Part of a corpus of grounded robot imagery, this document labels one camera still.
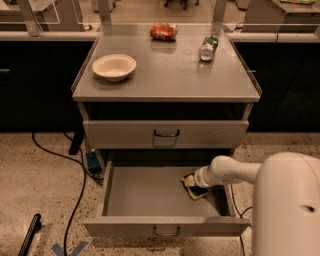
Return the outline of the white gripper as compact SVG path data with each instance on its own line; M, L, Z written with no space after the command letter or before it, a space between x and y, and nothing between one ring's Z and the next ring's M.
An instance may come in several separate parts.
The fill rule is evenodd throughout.
M204 166L197 169L193 174L183 178L185 187L195 187L196 184L201 188L209 188L214 185L214 176L210 166Z

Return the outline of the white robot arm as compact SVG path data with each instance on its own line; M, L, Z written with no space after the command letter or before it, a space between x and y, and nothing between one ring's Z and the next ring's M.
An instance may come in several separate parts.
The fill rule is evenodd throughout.
M294 152L261 163L217 156L182 178L194 200L242 181L254 186L253 256L320 256L320 159Z

